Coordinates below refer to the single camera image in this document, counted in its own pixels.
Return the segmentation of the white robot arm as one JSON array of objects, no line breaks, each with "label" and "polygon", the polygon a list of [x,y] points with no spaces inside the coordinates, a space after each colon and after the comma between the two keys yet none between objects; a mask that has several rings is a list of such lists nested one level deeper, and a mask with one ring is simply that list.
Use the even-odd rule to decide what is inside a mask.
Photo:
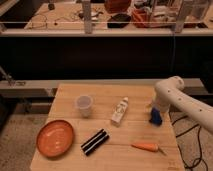
[{"label": "white robot arm", "polygon": [[213,134],[213,107],[183,93],[184,87],[185,83],[179,76],[158,81],[154,86],[152,106],[165,113],[173,105]]}]

